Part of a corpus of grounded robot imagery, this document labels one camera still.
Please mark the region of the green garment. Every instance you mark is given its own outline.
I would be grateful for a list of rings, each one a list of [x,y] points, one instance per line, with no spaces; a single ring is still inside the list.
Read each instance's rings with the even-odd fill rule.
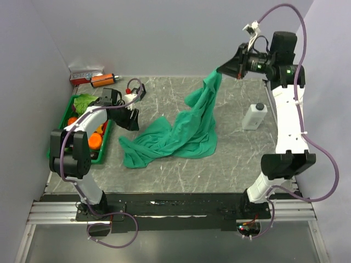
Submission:
[[[121,136],[123,165],[137,169],[163,157],[199,159],[214,154],[218,141],[214,107],[221,83],[222,74],[214,70],[203,79],[202,88],[184,99],[190,109],[179,112],[173,124],[159,117],[133,141]]]

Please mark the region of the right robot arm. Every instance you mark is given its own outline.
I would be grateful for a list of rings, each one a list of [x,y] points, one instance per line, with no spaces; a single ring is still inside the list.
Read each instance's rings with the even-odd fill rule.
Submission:
[[[287,186],[316,162],[316,155],[309,152],[301,131],[305,71],[303,66],[293,63],[297,36],[276,31],[272,40],[266,42],[264,52],[254,48],[258,38],[253,35],[238,47],[233,58],[217,68],[217,72],[236,79],[244,78],[248,72],[264,74],[275,101],[278,128],[275,152],[261,157],[261,173],[240,199],[239,211],[248,219],[267,212],[267,199],[274,193],[274,185]]]

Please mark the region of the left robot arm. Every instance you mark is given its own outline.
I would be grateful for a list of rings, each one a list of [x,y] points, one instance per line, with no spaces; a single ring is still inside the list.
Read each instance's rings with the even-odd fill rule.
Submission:
[[[136,93],[122,95],[116,89],[105,88],[101,97],[90,102],[76,121],[51,132],[50,170],[74,186],[83,209],[96,220],[106,218],[109,207],[104,191],[90,173],[92,163],[88,140],[98,126],[108,120],[130,131],[139,130],[139,110],[135,107],[139,97]]]

